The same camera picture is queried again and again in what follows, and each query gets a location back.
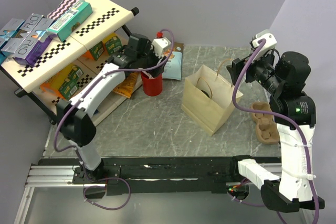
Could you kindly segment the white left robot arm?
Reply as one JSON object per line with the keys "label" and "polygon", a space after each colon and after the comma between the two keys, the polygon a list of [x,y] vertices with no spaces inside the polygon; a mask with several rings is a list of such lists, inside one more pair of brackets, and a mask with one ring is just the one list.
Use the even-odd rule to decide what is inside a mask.
{"label": "white left robot arm", "polygon": [[98,183],[104,176],[103,160],[93,143],[96,134],[93,114],[129,74],[140,71],[152,77],[161,74],[167,61],[164,52],[171,44],[161,34],[154,40],[132,34],[128,43],[111,54],[98,75],[80,93],[56,105],[59,119],[56,133],[61,133],[74,148],[90,182]]}

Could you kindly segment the brown paper bag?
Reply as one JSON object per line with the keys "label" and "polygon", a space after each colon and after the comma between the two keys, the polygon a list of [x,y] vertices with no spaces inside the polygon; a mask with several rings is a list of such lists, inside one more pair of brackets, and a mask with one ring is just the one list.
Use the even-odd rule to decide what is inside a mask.
{"label": "brown paper bag", "polygon": [[184,79],[181,108],[210,136],[223,126],[235,109],[232,102],[235,86],[219,74],[227,62],[228,59],[222,61],[217,71],[202,65]]}

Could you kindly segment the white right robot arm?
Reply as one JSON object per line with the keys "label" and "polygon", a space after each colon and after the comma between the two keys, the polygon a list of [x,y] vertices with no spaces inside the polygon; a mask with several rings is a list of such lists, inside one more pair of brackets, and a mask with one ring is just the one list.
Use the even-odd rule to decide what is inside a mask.
{"label": "white right robot arm", "polygon": [[270,50],[250,65],[249,57],[233,60],[227,70],[233,84],[246,70],[246,82],[257,81],[270,94],[270,111],[247,109],[255,114],[271,115],[279,133],[281,146],[281,176],[264,169],[251,156],[232,158],[229,175],[235,181],[244,178],[261,192],[264,205],[277,212],[325,208],[325,201],[317,195],[312,171],[312,138],[316,124],[316,106],[303,91],[310,74],[309,60],[293,51],[282,54],[274,62],[276,50]]}

